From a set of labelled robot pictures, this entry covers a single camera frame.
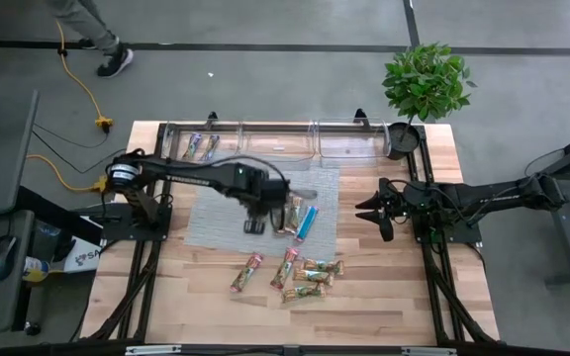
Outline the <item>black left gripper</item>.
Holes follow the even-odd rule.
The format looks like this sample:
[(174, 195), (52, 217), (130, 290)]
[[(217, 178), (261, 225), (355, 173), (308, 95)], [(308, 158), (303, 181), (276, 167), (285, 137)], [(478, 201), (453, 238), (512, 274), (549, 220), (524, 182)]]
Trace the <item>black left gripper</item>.
[(289, 181), (284, 177), (271, 179), (261, 169), (242, 167), (237, 170), (242, 183), (237, 199), (246, 208), (243, 231), (248, 234), (264, 234), (265, 219), (269, 218), (272, 230), (276, 232), (275, 213), (283, 208), (282, 229), (290, 231)]

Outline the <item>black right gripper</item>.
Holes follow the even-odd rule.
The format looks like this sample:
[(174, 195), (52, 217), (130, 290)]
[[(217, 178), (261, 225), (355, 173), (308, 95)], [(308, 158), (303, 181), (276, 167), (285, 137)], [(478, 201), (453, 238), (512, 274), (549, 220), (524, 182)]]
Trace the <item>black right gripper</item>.
[(378, 209), (378, 211), (360, 212), (359, 219), (377, 223), (384, 241), (394, 239), (394, 223), (403, 224), (408, 221), (408, 213), (403, 195), (387, 178), (379, 179), (379, 189), (373, 196), (355, 205), (357, 209)]

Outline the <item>blue granola bar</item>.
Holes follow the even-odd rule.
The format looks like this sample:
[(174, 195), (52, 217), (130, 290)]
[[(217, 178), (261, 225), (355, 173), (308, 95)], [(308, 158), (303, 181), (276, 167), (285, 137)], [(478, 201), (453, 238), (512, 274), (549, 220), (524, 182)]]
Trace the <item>blue granola bar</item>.
[(299, 242), (304, 242), (312, 224), (314, 223), (316, 216), (319, 212), (319, 208), (316, 206), (310, 206), (306, 210), (302, 221), (298, 225), (298, 229), (295, 234), (295, 239)]

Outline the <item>red granola bar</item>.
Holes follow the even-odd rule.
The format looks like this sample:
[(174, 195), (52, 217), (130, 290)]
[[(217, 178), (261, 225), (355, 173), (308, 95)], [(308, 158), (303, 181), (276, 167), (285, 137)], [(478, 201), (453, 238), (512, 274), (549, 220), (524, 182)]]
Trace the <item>red granola bar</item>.
[(285, 255), (281, 264), (279, 265), (274, 278), (270, 282), (270, 286), (277, 290), (282, 290), (284, 288), (285, 282), (292, 266), (299, 255), (299, 250), (294, 247), (287, 247)]
[(248, 283), (254, 271), (260, 266), (262, 260), (262, 254), (252, 253), (245, 263), (244, 267), (240, 270), (237, 277), (231, 283), (230, 291), (233, 293), (240, 293)]
[(303, 205), (303, 199), (298, 196), (291, 196), (288, 205), (290, 206), (290, 231), (288, 232), (295, 233), (300, 222), (300, 212)]

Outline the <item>grey woven mat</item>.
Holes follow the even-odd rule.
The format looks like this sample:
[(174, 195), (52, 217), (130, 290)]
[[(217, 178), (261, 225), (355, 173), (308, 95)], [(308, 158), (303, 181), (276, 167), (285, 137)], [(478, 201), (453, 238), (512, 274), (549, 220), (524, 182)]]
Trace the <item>grey woven mat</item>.
[(278, 234), (270, 224), (261, 235), (243, 231), (246, 211), (238, 201), (227, 199), (216, 191), (200, 187), (188, 223), (185, 243), (235, 252), (259, 252), (280, 256), (289, 246), (301, 255), (312, 258), (332, 258), (336, 250), (336, 225), (338, 216), (339, 170), (319, 166), (299, 167), (283, 162), (281, 168), (295, 189), (317, 192), (317, 198), (305, 202), (302, 211), (310, 206), (319, 209), (303, 242), (288, 233)]

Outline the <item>black plant pot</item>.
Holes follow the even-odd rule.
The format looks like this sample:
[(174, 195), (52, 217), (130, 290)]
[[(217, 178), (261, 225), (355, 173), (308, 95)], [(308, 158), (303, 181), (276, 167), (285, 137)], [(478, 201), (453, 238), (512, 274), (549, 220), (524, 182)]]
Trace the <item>black plant pot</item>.
[(388, 127), (389, 154), (392, 160), (400, 160), (412, 153), (421, 141), (421, 135), (417, 129), (408, 123), (394, 123)]

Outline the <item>green leafy plant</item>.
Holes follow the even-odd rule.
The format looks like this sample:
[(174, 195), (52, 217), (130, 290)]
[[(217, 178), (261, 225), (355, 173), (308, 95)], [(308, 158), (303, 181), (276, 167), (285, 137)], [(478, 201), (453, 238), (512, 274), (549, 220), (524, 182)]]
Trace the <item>green leafy plant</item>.
[(410, 47), (394, 54), (384, 67), (388, 106), (408, 119), (400, 138), (408, 134), (413, 120), (436, 122), (468, 106), (469, 90), (477, 87), (464, 57), (447, 44)]

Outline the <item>white printed box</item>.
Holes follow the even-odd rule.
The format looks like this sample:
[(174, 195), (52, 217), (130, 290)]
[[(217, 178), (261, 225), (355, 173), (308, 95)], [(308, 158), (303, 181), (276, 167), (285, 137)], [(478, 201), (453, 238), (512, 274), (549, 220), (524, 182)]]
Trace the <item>white printed box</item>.
[(73, 247), (63, 260), (62, 271), (67, 274), (95, 271), (98, 268), (101, 246), (73, 237)]

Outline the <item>person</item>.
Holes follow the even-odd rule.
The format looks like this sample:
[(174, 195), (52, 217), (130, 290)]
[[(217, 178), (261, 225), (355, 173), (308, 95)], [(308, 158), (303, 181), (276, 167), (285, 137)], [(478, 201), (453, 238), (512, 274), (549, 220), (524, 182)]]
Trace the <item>person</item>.
[(81, 36), (78, 43), (83, 49), (102, 52), (105, 62), (96, 70), (99, 77), (112, 78), (133, 61), (133, 51), (109, 30), (93, 0), (44, 1), (60, 23)]

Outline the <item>yellow white bottle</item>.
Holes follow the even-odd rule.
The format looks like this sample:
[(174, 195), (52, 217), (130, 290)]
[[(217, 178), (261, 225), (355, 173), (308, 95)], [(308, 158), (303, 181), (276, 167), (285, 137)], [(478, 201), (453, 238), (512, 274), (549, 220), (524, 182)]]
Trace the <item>yellow white bottle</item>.
[(41, 259), (27, 256), (25, 258), (22, 279), (30, 283), (39, 283), (49, 274), (49, 263)]

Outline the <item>black computer mouse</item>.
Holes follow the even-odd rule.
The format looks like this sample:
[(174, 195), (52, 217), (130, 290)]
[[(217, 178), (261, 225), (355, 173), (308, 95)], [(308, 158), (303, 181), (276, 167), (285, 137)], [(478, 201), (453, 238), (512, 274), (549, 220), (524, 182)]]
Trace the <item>black computer mouse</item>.
[(6, 279), (12, 272), (15, 261), (16, 248), (16, 236), (0, 236), (0, 280)]

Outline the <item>black aluminium table frame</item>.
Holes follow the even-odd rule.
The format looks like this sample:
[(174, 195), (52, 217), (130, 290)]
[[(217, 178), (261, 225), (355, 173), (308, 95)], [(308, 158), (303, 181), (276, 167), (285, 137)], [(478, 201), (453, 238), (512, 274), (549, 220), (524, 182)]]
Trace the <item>black aluminium table frame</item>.
[[(89, 297), (84, 340), (178, 344), (183, 354), (207, 346), (236, 346), (250, 353), (286, 345), (337, 351), (379, 346), (450, 346), (454, 341), (494, 341), (499, 333), (478, 255), (464, 243), (422, 244), (411, 221), (394, 223), (384, 241), (379, 226), (355, 216), (379, 179), (458, 183), (462, 179), (452, 129), (418, 126), (420, 145), (407, 157), (351, 160), (321, 158), (299, 167), (339, 170), (336, 250), (332, 258), (299, 252), (284, 288), (270, 286), (282, 255), (263, 255), (240, 293), (230, 285), (252, 253), (188, 245), (188, 223), (200, 187), (159, 182), (154, 193), (172, 204), (168, 237), (151, 245), (122, 241), (105, 251)], [(283, 303), (281, 294), (317, 283), (293, 281), (305, 259), (344, 262), (324, 298)]]

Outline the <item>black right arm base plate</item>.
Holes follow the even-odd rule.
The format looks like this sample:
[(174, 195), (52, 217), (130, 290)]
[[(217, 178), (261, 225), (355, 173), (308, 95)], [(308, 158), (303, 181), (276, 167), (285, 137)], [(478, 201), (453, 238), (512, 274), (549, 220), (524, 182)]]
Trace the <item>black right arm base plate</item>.
[(482, 241), (478, 225), (465, 222), (435, 225), (426, 218), (412, 218), (415, 240), (418, 243), (477, 243)]

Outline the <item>silver metal bracket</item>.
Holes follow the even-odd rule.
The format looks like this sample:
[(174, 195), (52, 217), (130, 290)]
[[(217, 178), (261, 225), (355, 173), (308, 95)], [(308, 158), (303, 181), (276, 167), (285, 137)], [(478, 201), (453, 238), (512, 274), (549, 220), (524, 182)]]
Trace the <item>silver metal bracket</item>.
[(439, 347), (403, 347), (402, 356), (458, 356), (454, 348)]
[(125, 350), (125, 356), (171, 355), (181, 352), (182, 346), (178, 344), (138, 345), (128, 346)]

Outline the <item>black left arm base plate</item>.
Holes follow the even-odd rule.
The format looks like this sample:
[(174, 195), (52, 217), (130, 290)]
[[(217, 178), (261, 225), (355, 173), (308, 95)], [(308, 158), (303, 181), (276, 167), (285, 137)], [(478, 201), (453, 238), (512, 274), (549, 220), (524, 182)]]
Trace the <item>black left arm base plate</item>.
[(107, 206), (107, 216), (102, 222), (108, 240), (163, 241), (168, 237), (172, 207), (166, 205), (157, 211), (156, 221), (149, 223), (138, 218), (127, 203)]

